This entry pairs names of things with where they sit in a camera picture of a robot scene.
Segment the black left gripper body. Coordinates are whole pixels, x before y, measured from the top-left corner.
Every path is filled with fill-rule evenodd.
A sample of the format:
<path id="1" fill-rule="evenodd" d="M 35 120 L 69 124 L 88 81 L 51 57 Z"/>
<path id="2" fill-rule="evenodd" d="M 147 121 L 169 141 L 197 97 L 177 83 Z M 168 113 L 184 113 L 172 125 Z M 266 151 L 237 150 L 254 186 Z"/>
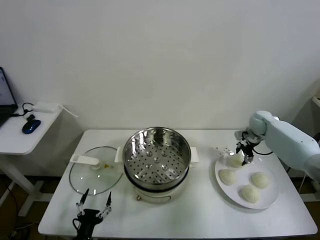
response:
<path id="1" fill-rule="evenodd" d="M 79 239 L 91 239 L 96 225 L 103 221 L 99 217 L 100 211 L 95 209 L 84 209 L 84 215 L 79 217 Z"/>

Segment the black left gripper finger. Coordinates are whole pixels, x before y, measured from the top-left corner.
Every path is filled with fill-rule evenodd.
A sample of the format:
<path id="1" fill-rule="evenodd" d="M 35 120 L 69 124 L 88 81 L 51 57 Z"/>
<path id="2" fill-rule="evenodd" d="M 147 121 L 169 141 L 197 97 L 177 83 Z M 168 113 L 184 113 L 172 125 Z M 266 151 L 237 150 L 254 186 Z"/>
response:
<path id="1" fill-rule="evenodd" d="M 81 199 L 79 202 L 76 203 L 76 209 L 77 209 L 77 215 L 78 216 L 81 216 L 81 215 L 84 215 L 85 214 L 85 211 L 84 211 L 84 203 L 86 201 L 86 198 L 88 196 L 88 193 L 89 193 L 89 188 L 85 191 L 85 193 L 82 195 Z"/>
<path id="2" fill-rule="evenodd" d="M 99 218 L 105 218 L 112 211 L 111 203 L 112 203 L 112 192 L 109 193 L 105 207 L 103 210 L 100 211 L 98 215 Z"/>

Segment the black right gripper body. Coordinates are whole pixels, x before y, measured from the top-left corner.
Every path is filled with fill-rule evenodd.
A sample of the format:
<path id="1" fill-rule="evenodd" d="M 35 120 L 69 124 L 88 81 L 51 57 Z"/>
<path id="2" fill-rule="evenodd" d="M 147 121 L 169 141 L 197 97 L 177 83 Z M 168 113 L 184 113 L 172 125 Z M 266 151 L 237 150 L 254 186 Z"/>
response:
<path id="1" fill-rule="evenodd" d="M 242 152 L 244 157 L 253 157 L 253 146 L 247 140 L 238 141 L 238 152 Z"/>

